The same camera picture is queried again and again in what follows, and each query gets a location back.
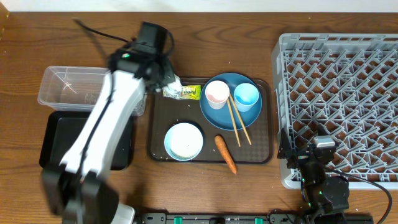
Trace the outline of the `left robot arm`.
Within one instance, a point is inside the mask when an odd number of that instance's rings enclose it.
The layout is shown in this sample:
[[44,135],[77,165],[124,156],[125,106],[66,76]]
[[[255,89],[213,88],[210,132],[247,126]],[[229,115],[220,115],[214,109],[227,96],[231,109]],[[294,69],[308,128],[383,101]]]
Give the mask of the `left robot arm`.
[[136,40],[127,40],[106,57],[109,71],[81,133],[62,160],[41,173],[50,211],[62,223],[134,221],[136,211],[119,201],[106,180],[134,108],[148,91],[176,81],[169,59],[174,46],[170,31],[143,22]]

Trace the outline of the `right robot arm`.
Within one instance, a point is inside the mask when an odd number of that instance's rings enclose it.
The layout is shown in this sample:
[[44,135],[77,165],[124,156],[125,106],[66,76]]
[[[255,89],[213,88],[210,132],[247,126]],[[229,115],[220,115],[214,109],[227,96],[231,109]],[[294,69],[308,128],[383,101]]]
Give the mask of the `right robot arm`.
[[277,158],[285,159],[288,169],[300,171],[302,197],[307,203],[294,223],[346,223],[343,210],[349,208],[349,182],[344,177],[326,176],[326,165],[333,160],[337,145],[325,129],[318,127],[313,143],[296,150],[287,132],[280,131]]

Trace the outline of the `orange carrot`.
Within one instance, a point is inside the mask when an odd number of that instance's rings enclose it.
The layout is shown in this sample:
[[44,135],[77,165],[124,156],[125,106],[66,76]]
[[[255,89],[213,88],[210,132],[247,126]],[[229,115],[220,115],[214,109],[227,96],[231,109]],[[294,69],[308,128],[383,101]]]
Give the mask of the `orange carrot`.
[[227,163],[229,169],[232,171],[233,174],[237,174],[238,170],[236,168],[236,165],[233,161],[233,158],[231,157],[227,145],[223,139],[223,137],[221,135],[217,135],[215,136],[215,144],[216,147],[218,148],[221,156],[223,157],[223,159],[225,160],[225,162]]

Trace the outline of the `light blue bowl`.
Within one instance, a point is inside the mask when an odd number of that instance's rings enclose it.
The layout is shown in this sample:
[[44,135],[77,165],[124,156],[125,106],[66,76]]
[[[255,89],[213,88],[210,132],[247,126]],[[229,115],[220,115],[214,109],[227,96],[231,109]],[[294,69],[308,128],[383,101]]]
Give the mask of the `light blue bowl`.
[[177,161],[189,161],[199,155],[203,147],[203,135],[191,123],[173,125],[165,134],[164,148]]

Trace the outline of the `foil and green wrapper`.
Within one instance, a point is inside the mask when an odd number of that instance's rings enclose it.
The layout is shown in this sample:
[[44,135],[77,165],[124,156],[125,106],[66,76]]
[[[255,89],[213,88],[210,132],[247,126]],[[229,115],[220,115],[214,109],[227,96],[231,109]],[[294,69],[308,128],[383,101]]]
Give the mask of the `foil and green wrapper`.
[[199,100],[201,95],[200,85],[181,84],[180,78],[175,75],[175,81],[163,87],[163,96],[175,100]]

